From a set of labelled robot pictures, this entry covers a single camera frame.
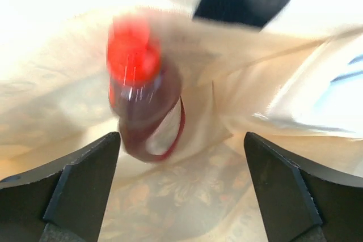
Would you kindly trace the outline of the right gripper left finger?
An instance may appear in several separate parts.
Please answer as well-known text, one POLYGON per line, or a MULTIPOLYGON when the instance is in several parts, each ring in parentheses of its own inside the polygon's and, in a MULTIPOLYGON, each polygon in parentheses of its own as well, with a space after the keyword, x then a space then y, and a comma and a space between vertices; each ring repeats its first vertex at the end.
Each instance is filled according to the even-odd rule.
POLYGON ((120 151, 111 132, 1 180, 1 241, 97 241, 120 151))

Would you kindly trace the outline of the red dish soap bottle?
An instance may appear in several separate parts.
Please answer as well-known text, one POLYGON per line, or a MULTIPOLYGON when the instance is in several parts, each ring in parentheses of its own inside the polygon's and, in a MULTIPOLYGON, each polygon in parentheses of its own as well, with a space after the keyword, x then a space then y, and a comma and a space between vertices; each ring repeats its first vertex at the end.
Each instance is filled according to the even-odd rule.
POLYGON ((146 19, 114 19, 106 65, 109 103, 119 117, 125 151, 142 162, 167 159, 185 125, 182 78, 177 66, 162 56, 146 19))

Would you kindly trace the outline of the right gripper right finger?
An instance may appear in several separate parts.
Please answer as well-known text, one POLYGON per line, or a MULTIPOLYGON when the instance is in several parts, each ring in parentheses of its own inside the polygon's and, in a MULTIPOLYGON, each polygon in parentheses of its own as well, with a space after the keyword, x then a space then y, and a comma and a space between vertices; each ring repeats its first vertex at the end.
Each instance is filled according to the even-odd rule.
POLYGON ((269 241, 362 241, 362 178, 252 133, 244 151, 269 241))

